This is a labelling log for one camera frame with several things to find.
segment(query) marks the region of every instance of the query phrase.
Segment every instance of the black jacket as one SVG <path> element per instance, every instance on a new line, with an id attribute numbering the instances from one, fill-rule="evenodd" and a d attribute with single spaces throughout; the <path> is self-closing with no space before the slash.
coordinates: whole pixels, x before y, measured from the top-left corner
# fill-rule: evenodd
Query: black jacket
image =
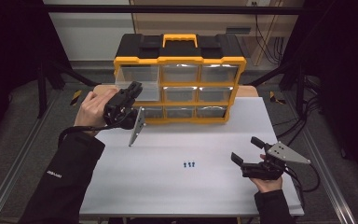
<path id="1" fill-rule="evenodd" d="M 19 223 L 78 223 L 79 211 L 104 144 L 70 133 L 60 145 Z M 255 195 L 263 224 L 295 223 L 281 190 Z"/>

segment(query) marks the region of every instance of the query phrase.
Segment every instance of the white wall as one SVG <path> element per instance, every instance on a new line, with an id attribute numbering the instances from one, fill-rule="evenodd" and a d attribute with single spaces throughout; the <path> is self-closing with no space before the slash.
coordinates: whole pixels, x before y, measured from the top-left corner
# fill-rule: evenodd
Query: white wall
<path id="1" fill-rule="evenodd" d="M 128 5 L 129 0 L 44 0 L 45 4 Z M 113 61 L 120 39 L 133 34 L 131 14 L 50 13 L 70 61 Z"/>

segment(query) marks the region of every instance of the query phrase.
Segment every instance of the person's right hand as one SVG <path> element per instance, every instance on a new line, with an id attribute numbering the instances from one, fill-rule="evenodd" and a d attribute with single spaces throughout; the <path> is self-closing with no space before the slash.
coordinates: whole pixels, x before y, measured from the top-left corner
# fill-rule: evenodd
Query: person's right hand
<path id="1" fill-rule="evenodd" d="M 260 155 L 261 159 L 265 159 L 266 155 Z M 262 180 L 257 178 L 250 178 L 255 183 L 261 193 L 267 193 L 273 190 L 282 189 L 282 177 L 276 180 Z"/>
<path id="2" fill-rule="evenodd" d="M 117 92 L 117 89 L 107 90 L 104 94 L 100 95 L 97 95 L 93 91 L 89 92 L 77 112 L 74 126 L 104 127 L 106 125 L 103 119 L 104 106 Z M 85 133 L 95 136 L 98 132 Z"/>

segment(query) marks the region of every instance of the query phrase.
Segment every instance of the white tabletop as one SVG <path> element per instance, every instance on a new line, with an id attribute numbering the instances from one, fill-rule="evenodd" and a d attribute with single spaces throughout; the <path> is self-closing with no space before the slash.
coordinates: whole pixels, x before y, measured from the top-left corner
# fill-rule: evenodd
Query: white tabletop
<path id="1" fill-rule="evenodd" d="M 260 162 L 264 151 L 252 136 L 277 139 L 262 98 L 237 98 L 226 124 L 147 125 L 128 147 L 131 131 L 102 131 L 106 148 L 80 210 L 81 215 L 121 217 L 257 216 L 257 188 L 241 176 L 231 152 Z M 195 162 L 184 167 L 184 162 Z M 304 215 L 293 182 L 283 175 L 290 213 Z"/>

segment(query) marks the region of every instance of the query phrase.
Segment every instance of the clear plastic drawer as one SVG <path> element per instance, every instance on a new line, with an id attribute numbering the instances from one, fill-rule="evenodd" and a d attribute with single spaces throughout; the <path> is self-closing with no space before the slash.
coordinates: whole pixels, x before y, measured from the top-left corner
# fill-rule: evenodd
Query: clear plastic drawer
<path id="1" fill-rule="evenodd" d="M 232 90 L 232 87 L 200 87 L 199 101 L 228 102 Z"/>
<path id="2" fill-rule="evenodd" d="M 227 107 L 221 105 L 197 106 L 197 118 L 223 118 Z"/>
<path id="3" fill-rule="evenodd" d="M 238 71 L 237 65 L 207 64 L 201 67 L 201 82 L 233 82 Z"/>
<path id="4" fill-rule="evenodd" d="M 144 106 L 144 109 L 147 119 L 162 119 L 164 117 L 162 106 Z"/>
<path id="5" fill-rule="evenodd" d="M 199 66 L 195 64 L 166 64 L 161 66 L 163 82 L 196 82 Z"/>
<path id="6" fill-rule="evenodd" d="M 159 101 L 158 73 L 158 66 L 120 67 L 115 84 L 121 89 L 127 89 L 133 81 L 140 82 L 143 90 L 136 100 Z"/>
<path id="7" fill-rule="evenodd" d="M 164 87 L 165 102 L 194 102 L 197 87 Z"/>
<path id="8" fill-rule="evenodd" d="M 168 119 L 187 119 L 192 118 L 194 106 L 165 106 Z"/>

